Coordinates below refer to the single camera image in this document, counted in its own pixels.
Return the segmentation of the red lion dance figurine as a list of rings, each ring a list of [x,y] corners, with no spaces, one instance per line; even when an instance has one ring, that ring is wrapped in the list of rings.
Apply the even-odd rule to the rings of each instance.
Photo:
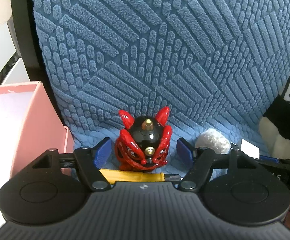
[[[156,116],[132,117],[125,110],[118,111],[124,128],[115,142],[115,155],[122,171],[153,170],[167,165],[172,127],[167,124],[169,107]]]

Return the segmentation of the patterned fleece blanket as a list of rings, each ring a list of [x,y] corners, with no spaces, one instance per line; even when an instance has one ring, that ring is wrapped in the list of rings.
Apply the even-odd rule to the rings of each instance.
[[[272,157],[290,159],[290,78],[261,118],[259,132]]]

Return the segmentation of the small white charger far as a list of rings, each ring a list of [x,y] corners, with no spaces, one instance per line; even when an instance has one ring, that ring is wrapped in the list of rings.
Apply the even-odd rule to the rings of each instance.
[[[260,158],[260,149],[255,145],[253,145],[252,143],[244,139],[240,139],[237,143],[237,146],[243,153],[245,153],[249,157],[254,159]]]

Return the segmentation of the pink cardboard box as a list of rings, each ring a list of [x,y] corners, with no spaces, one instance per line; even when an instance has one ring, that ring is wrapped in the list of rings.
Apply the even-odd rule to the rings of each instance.
[[[45,150],[73,151],[73,137],[40,81],[0,85],[0,189]],[[0,211],[0,227],[5,220]]]

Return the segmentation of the blue textured sofa cover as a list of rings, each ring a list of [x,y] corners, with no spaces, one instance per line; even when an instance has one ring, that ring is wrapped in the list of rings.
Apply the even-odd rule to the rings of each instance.
[[[42,57],[75,147],[116,140],[118,111],[173,129],[162,172],[215,128],[269,153],[259,122],[290,76],[290,0],[33,0]]]

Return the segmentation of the yellow handled screwdriver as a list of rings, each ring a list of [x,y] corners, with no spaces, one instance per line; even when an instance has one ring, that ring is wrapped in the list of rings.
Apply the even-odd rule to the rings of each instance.
[[[119,171],[102,168],[99,170],[107,181],[114,185],[117,181],[130,182],[177,182],[181,180],[179,174],[144,173],[135,171]]]

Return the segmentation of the white chair with black frame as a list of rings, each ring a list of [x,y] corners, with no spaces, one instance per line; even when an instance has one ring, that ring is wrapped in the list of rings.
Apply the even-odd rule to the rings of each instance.
[[[0,85],[41,81],[60,115],[38,44],[33,12],[33,0],[0,0]]]

